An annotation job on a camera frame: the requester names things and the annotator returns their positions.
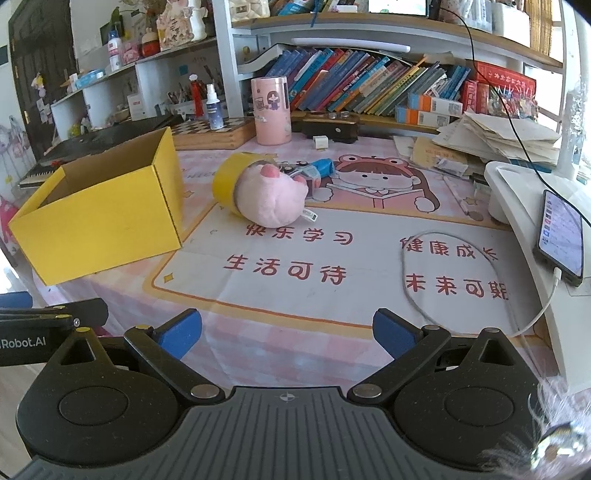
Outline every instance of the figurine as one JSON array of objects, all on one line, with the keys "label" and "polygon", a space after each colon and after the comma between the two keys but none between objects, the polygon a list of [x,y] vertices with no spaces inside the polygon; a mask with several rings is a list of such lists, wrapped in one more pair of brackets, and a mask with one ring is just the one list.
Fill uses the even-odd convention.
[{"label": "figurine", "polygon": [[156,22],[162,51],[178,47],[190,41],[207,37],[203,17],[207,9],[201,0],[167,0],[166,8]]},{"label": "figurine", "polygon": [[191,30],[192,9],[189,0],[168,0],[164,12],[158,17],[158,38],[162,51],[178,47],[193,40]]},{"label": "figurine", "polygon": [[207,16],[207,8],[201,6],[201,0],[189,0],[189,8],[193,9],[190,16],[193,41],[204,40],[207,32],[203,19]]}]

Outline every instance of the plush toy ear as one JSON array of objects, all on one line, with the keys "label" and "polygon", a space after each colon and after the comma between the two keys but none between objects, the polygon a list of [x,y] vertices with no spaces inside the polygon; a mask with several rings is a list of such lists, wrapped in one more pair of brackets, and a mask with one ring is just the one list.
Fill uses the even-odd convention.
[{"label": "plush toy ear", "polygon": [[263,177],[267,177],[268,179],[278,179],[280,173],[281,172],[279,171],[279,168],[270,163],[265,163],[261,169],[261,175]]}]

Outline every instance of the spray bottle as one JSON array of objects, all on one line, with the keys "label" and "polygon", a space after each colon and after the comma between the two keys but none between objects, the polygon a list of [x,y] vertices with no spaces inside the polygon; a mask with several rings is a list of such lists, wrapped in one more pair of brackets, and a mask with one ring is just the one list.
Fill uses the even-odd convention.
[{"label": "spray bottle", "polygon": [[207,85],[207,115],[209,117],[209,128],[220,130],[223,128],[222,104],[217,98],[216,88],[213,83]]}]

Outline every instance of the pink fabric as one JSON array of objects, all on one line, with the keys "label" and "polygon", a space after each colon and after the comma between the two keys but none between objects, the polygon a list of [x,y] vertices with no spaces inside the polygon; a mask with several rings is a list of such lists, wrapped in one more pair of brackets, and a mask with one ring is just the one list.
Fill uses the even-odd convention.
[{"label": "pink fabric", "polygon": [[254,165],[242,174],[236,205],[244,217],[267,228],[295,222],[304,210],[308,187],[275,165]]}]

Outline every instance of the book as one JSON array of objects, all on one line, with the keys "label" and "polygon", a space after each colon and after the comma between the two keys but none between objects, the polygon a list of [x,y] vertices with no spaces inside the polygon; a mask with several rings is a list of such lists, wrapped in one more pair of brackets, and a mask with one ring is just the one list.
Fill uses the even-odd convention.
[{"label": "book", "polygon": [[333,54],[333,51],[329,48],[325,48],[322,51],[319,51],[316,55],[313,55],[312,58],[314,59],[309,67],[306,69],[304,73],[300,76],[299,79],[296,79],[294,86],[290,90],[290,103],[293,101],[296,95],[300,93],[304,85],[310,80],[312,75],[320,70],[322,65],[326,62],[326,60]]},{"label": "book", "polygon": [[384,92],[386,88],[392,85],[397,78],[404,74],[405,68],[399,64],[391,63],[386,68],[385,72],[380,73],[374,77],[370,82],[367,82],[359,89],[359,95],[356,99],[352,100],[345,107],[347,110],[360,112],[364,107],[375,99],[378,95]]},{"label": "book", "polygon": [[399,124],[438,128],[449,125],[449,116],[439,115],[438,113],[420,112],[398,106],[396,107],[396,121]]},{"label": "book", "polygon": [[300,61],[300,59],[302,58],[302,56],[304,55],[302,50],[294,50],[291,54],[292,55],[291,55],[289,61],[277,73],[277,75],[276,75],[277,77],[287,77],[291,73],[291,71],[295,68],[296,63],[298,63]]},{"label": "book", "polygon": [[426,70],[426,68],[421,67],[417,72],[406,78],[396,88],[391,89],[389,94],[386,95],[386,97],[381,100],[380,104],[376,106],[374,112],[377,115],[390,115],[395,110],[395,108],[401,104],[399,103],[401,98],[406,98],[408,103],[408,92],[411,90],[412,86],[421,79]]},{"label": "book", "polygon": [[358,75],[371,60],[373,60],[373,58],[369,53],[363,51],[358,52],[357,58],[351,62],[351,65],[344,66],[343,71],[337,76],[336,81],[331,82],[330,86],[327,86],[326,91],[328,91],[328,95],[326,94],[326,91],[322,91],[319,96],[320,101],[314,105],[313,109],[323,110],[331,101],[332,97],[339,95],[343,91],[343,87]]},{"label": "book", "polygon": [[488,93],[489,85],[487,83],[478,82],[476,88],[476,113],[485,113],[488,115]]},{"label": "book", "polygon": [[344,65],[349,64],[353,55],[358,52],[353,52],[353,50],[347,50],[344,55],[337,60],[337,62],[330,68],[329,74],[324,78],[324,80],[316,85],[314,88],[308,90],[306,97],[300,102],[298,105],[299,110],[306,110],[308,108],[311,109],[311,105],[315,105],[317,102],[317,96],[322,93],[323,90],[328,88],[328,83],[332,82],[335,76],[342,71]]},{"label": "book", "polygon": [[[337,48],[335,51],[331,50],[330,56],[327,58],[327,60],[323,63],[322,65],[322,70],[326,70],[327,72],[333,67],[333,65],[345,54],[345,52],[340,49]],[[312,84],[315,82],[316,77],[318,76],[318,74],[320,73],[320,69],[318,70],[318,72],[315,72],[310,78],[309,80],[306,82],[306,84],[303,86],[303,88],[300,90],[300,92],[295,96],[294,100],[293,100],[293,104],[292,102],[290,102],[291,108],[295,109],[297,108],[300,103],[302,102],[302,100],[304,99],[304,97],[307,95],[308,91],[310,90]]]},{"label": "book", "polygon": [[282,70],[285,65],[290,61],[291,55],[293,52],[291,50],[286,50],[281,54],[281,56],[277,59],[277,61],[273,64],[273,66],[269,69],[265,77],[276,77],[277,72]]},{"label": "book", "polygon": [[447,95],[452,91],[455,87],[457,81],[460,79],[460,75],[462,74],[462,67],[459,65],[454,65],[452,69],[447,74],[449,80],[447,81],[445,87],[441,92],[439,92],[439,96],[441,98],[447,98]]},{"label": "book", "polygon": [[332,110],[330,110],[330,106],[337,104],[337,100],[339,100],[340,98],[346,97],[347,92],[349,90],[351,90],[351,88],[353,88],[354,85],[357,84],[357,82],[361,79],[361,77],[363,77],[370,70],[372,70],[378,64],[378,62],[379,62],[379,60],[376,59],[375,57],[372,57],[372,56],[370,56],[364,62],[362,62],[362,64],[360,65],[360,68],[357,69],[356,73],[353,72],[351,75],[349,75],[349,77],[347,77],[343,81],[343,84],[339,85],[335,89],[336,93],[328,100],[328,103],[326,105],[326,109],[329,111],[332,111]]},{"label": "book", "polygon": [[471,109],[476,113],[476,95],[478,93],[478,84],[474,80],[466,80],[462,87],[462,110],[465,112]]},{"label": "book", "polygon": [[408,102],[408,95],[410,93],[418,93],[419,91],[423,93],[428,88],[430,88],[432,86],[432,83],[430,83],[429,85],[427,85],[427,83],[433,77],[433,74],[437,71],[438,67],[439,62],[437,61],[428,69],[425,69],[425,72],[418,79],[416,79],[415,82],[409,85],[408,90],[400,94],[400,96],[395,100],[394,105],[406,105]]},{"label": "book", "polygon": [[386,90],[382,95],[378,96],[364,111],[367,113],[376,110],[376,107],[386,99],[389,95],[393,94],[398,87],[403,85],[408,79],[412,78],[421,68],[421,65],[425,63],[426,57],[423,57],[414,67],[411,67],[404,75],[402,75],[389,89]]},{"label": "book", "polygon": [[296,82],[298,82],[306,74],[306,72],[312,66],[312,64],[316,61],[318,56],[321,55],[322,51],[316,50],[315,48],[313,48],[311,53],[312,53],[312,55],[308,59],[308,61],[306,63],[304,63],[304,66],[300,69],[300,71],[295,74],[294,85],[292,87],[290,87],[290,90],[289,90],[290,92],[291,92],[291,89],[296,86]]},{"label": "book", "polygon": [[368,113],[373,113],[374,115],[382,115],[384,113],[389,115],[389,113],[393,112],[396,108],[396,100],[404,94],[404,92],[407,92],[412,84],[416,82],[426,70],[426,68],[420,67],[411,75],[406,76],[404,79],[397,82],[397,85],[390,88],[387,94],[368,110]]},{"label": "book", "polygon": [[370,91],[377,87],[379,82],[383,81],[387,75],[390,75],[397,67],[400,67],[395,61],[383,62],[373,72],[363,79],[363,82],[355,87],[355,90],[340,101],[335,111],[341,112],[343,110],[352,110],[359,102],[366,98]]},{"label": "book", "polygon": [[478,83],[486,83],[488,80],[496,87],[507,87],[531,97],[535,96],[537,82],[533,78],[484,61],[467,60],[466,65],[472,68],[470,80]]},{"label": "book", "polygon": [[399,65],[393,65],[392,70],[388,72],[388,75],[376,86],[376,88],[370,87],[367,96],[360,98],[360,102],[356,102],[355,108],[352,110],[357,113],[362,113],[366,108],[369,108],[378,98],[380,98],[385,92],[387,92],[392,85],[396,84],[400,78],[402,78],[408,72],[408,68]]},{"label": "book", "polygon": [[464,81],[468,78],[468,75],[470,75],[471,71],[472,71],[472,69],[466,69],[466,68],[463,69],[462,75],[460,76],[456,85],[454,85],[453,90],[447,95],[447,98],[446,98],[447,100],[454,100],[456,98],[457,93],[460,91],[460,88],[462,88]]},{"label": "book", "polygon": [[291,73],[287,76],[287,88],[291,88],[294,84],[296,76],[302,71],[304,66],[309,62],[312,58],[313,52],[312,51],[304,51],[303,56],[301,57],[300,61],[297,62],[295,68],[291,71]]},{"label": "book", "polygon": [[439,113],[440,115],[462,116],[463,105],[453,100],[443,98],[433,98],[427,95],[410,94],[408,106],[412,110],[421,112]]},{"label": "book", "polygon": [[329,105],[328,110],[330,112],[334,112],[334,111],[340,112],[340,110],[359,93],[359,88],[366,81],[368,81],[372,77],[372,75],[374,75],[374,73],[376,71],[381,69],[388,62],[389,62],[388,57],[383,57],[380,61],[376,62],[376,64],[373,67],[371,67],[371,69],[369,69],[367,72],[365,72],[361,76],[361,78],[359,78],[359,80],[357,80],[357,82],[351,86],[351,88],[349,90],[343,91],[341,96],[339,96],[339,98],[337,98],[331,105]]}]

